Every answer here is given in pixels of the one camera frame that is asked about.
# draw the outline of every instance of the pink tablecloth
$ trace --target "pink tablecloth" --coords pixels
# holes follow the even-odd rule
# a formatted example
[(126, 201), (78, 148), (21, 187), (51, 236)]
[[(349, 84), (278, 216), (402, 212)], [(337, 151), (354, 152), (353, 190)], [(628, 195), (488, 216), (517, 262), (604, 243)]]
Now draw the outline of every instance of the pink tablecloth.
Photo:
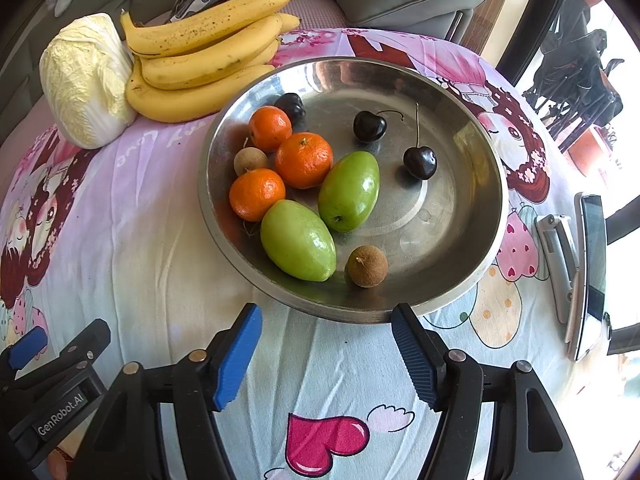
[[(572, 216), (580, 189), (539, 119), (492, 67), (445, 41), (309, 30), (285, 35), (274, 63), (318, 56), (417, 70), (487, 128), (510, 188), (504, 241), (478, 286), (424, 324), (479, 362), (529, 360), (558, 398), (572, 366), (533, 222), (537, 214)], [(236, 476), (416, 478), (437, 416), (416, 399), (389, 327), (338, 324), (278, 304), (239, 276), (211, 240), (196, 197), (211, 121), (139, 117), (96, 151), (69, 145), (54, 125), (38, 137), (0, 212), (0, 346), (40, 325), (57, 352), (101, 317), (112, 343), (96, 368), (109, 383), (130, 360), (164, 365), (206, 345), (254, 300), (264, 309), (264, 333), (238, 398), (218, 417)], [(475, 474), (489, 425), (490, 410)], [(170, 465), (183, 478), (174, 437)]]

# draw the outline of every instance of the bunch of bananas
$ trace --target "bunch of bananas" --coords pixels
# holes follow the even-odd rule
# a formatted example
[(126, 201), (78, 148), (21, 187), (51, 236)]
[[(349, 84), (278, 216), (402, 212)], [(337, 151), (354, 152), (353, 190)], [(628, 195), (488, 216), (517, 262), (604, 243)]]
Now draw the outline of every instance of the bunch of bananas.
[(120, 17), (135, 56), (127, 101), (163, 123), (219, 111), (240, 89), (271, 72), (278, 36), (300, 20), (277, 12), (289, 0), (229, 0), (179, 22), (136, 27)]

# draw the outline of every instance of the bowl rim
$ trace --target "bowl rim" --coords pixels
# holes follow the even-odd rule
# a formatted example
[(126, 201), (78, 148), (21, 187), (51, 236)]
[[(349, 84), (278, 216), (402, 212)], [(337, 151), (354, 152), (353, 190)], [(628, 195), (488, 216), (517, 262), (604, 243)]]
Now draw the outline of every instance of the bowl rim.
[(431, 87), (435, 88), (437, 91), (441, 92), (444, 96), (455, 102), (456, 106), (471, 120), (476, 129), (481, 133), (484, 140), (486, 141), (489, 149), (494, 156), (494, 163), (498, 169), (498, 175), (500, 177), (500, 217), (498, 221), (497, 228), (493, 234), (494, 239), (489, 247), (489, 250), (485, 254), (484, 258), (481, 260), (480, 264), (476, 267), (476, 269), (466, 276), (460, 283), (458, 283), (453, 288), (449, 289), (447, 292), (443, 292), (442, 294), (431, 298), (422, 303), (411, 304), (412, 309), (416, 313), (417, 316), (423, 316), (424, 314), (429, 314), (430, 312), (435, 312), (440, 308), (447, 306), (453, 301), (460, 298), (463, 294), (467, 293), (473, 286), (475, 286), (482, 276), (487, 272), (487, 270), (491, 267), (496, 254), (498, 253), (498, 249), (502, 243), (502, 234), (506, 229), (507, 224), (507, 212), (508, 212), (508, 187), (506, 175), (504, 173), (504, 168), (502, 165), (502, 160), (498, 155), (494, 144), (491, 142), (491, 138), (487, 132), (487, 130), (482, 126), (482, 124), (478, 121), (478, 119), (465, 107), (462, 103), (460, 103), (457, 99), (451, 96), (445, 89), (441, 86), (430, 80), (428, 77), (423, 76), (419, 72), (415, 70), (411, 70), (394, 63), (389, 63), (385, 61), (380, 61), (377, 59), (369, 59), (365, 57), (353, 57), (353, 56), (326, 56), (326, 57), (313, 57), (308, 59), (302, 59), (294, 63), (283, 65), (276, 70), (265, 74), (261, 78), (256, 81), (250, 83), (241, 89), (235, 96), (233, 96), (228, 104), (220, 110), (215, 119), (211, 122), (209, 126), (209, 130), (207, 131), (207, 135), (204, 138), (204, 143), (202, 145), (202, 152), (200, 155), (200, 163), (198, 165), (198, 175), (197, 175), (197, 186), (198, 186), (198, 201), (200, 202), (200, 209), (202, 211), (202, 215), (204, 216), (205, 224), (207, 225), (207, 229), (211, 234), (211, 237), (215, 241), (216, 245), (220, 252), (225, 256), (225, 258), (229, 261), (229, 263), (237, 270), (249, 283), (263, 291), (265, 294), (277, 300), (281, 303), (284, 303), (291, 308), (295, 308), (296, 310), (300, 310), (305, 312), (306, 314), (310, 314), (312, 316), (321, 317), (324, 319), (329, 319), (338, 322), (347, 322), (354, 324), (374, 324), (374, 323), (387, 323), (390, 322), (390, 313), (395, 305), (389, 306), (388, 310), (355, 310), (350, 308), (345, 308), (341, 306), (335, 305), (327, 305), (316, 303), (315, 301), (308, 300), (306, 298), (302, 298), (297, 294), (290, 292), (289, 290), (284, 289), (282, 286), (277, 284), (276, 282), (270, 280), (267, 276), (260, 272), (259, 269), (252, 266), (251, 263), (236, 249), (236, 247), (229, 241), (229, 239), (225, 236), (222, 229), (220, 228), (216, 216), (213, 211), (213, 202), (211, 199), (211, 195), (209, 193), (209, 153), (211, 148), (212, 139), (216, 130), (220, 126), (222, 119), (226, 116), (228, 111), (236, 104), (239, 98), (241, 98), (249, 89), (260, 84), (265, 79), (268, 79), (277, 73), (284, 72), (285, 70), (289, 70), (291, 68), (295, 68), (300, 65), (317, 63), (321, 61), (332, 61), (332, 62), (340, 62), (340, 61), (349, 61), (349, 62), (363, 62), (363, 63), (371, 63), (380, 66), (385, 66), (387, 68), (393, 68), (400, 72), (403, 72), (407, 76), (412, 76), (420, 79), (421, 81), (427, 83)]

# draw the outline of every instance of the stainless steel bowl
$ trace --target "stainless steel bowl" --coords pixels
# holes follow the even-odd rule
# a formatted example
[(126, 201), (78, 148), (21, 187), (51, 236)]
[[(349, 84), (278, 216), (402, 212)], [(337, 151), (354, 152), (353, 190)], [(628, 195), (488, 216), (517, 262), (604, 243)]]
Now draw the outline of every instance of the stainless steel bowl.
[[(351, 234), (333, 232), (337, 271), (326, 282), (292, 278), (277, 268), (260, 244), (257, 227), (243, 225), (229, 206), (236, 178), (235, 154), (248, 135), (253, 111), (285, 92), (296, 92), (306, 107), (297, 131), (322, 135), (338, 161), (367, 150), (380, 166), (380, 196), (373, 213)], [(420, 145), (431, 146), (438, 170), (426, 182), (402, 167), (402, 154), (415, 145), (419, 104)], [(352, 130), (361, 110), (385, 114), (388, 128), (375, 144), (359, 144)], [(213, 239), (251, 283), (293, 308), (313, 316), (352, 323), (388, 322), (396, 304), (417, 314), (449, 304), (475, 285), (494, 259), (504, 233), (507, 187), (504, 171), (485, 130), (471, 113), (439, 86), (399, 66), (353, 57), (304, 60), (287, 65), (245, 89), (221, 111), (207, 134), (198, 176), (200, 206)], [(318, 190), (287, 189), (287, 197), (314, 211)], [(358, 288), (345, 279), (351, 251), (371, 244), (389, 262), (386, 280)]]

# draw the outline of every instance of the green fruit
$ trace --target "green fruit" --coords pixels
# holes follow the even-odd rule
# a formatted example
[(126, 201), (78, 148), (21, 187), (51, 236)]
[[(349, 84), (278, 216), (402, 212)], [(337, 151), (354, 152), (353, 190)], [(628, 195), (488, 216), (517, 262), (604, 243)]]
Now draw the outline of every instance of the green fruit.
[(331, 229), (348, 233), (371, 214), (380, 190), (380, 168), (369, 152), (343, 157), (328, 173), (318, 196), (318, 212)]
[(260, 241), (271, 261), (294, 278), (324, 282), (335, 272), (335, 245), (329, 229), (311, 209), (279, 200), (260, 225)]

